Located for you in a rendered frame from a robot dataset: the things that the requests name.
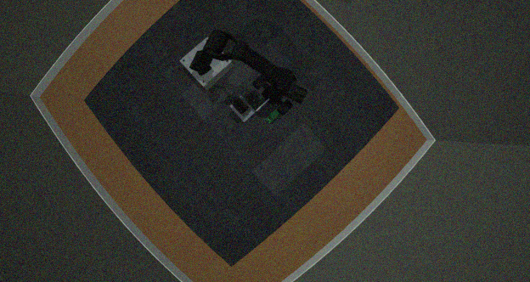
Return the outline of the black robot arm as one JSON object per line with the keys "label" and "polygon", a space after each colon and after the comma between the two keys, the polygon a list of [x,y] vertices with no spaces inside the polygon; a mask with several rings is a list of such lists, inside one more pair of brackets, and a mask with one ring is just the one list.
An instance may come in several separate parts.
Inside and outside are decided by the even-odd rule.
{"label": "black robot arm", "polygon": [[[231,52],[222,54],[228,40],[236,44]],[[221,61],[237,59],[249,65],[252,69],[264,75],[267,79],[272,93],[282,94],[290,99],[301,103],[307,95],[307,89],[297,86],[296,77],[291,70],[285,67],[273,65],[267,59],[249,48],[243,41],[237,40],[234,35],[227,31],[213,30],[208,37],[203,50],[197,51],[189,68],[195,70],[202,76],[210,69],[212,59]]]}

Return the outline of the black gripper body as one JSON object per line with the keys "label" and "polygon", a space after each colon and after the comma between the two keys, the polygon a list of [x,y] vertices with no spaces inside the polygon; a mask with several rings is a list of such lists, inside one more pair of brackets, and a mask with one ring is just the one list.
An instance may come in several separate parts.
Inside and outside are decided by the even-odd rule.
{"label": "black gripper body", "polygon": [[283,116],[289,109],[293,107],[293,104],[288,99],[283,102],[281,100],[283,98],[282,94],[272,93],[270,86],[267,82],[268,79],[264,75],[260,75],[257,79],[253,81],[252,85],[256,90],[259,90],[261,87],[264,87],[265,90],[263,91],[263,93],[268,96],[272,100],[272,102],[279,106],[277,108],[277,111]]}

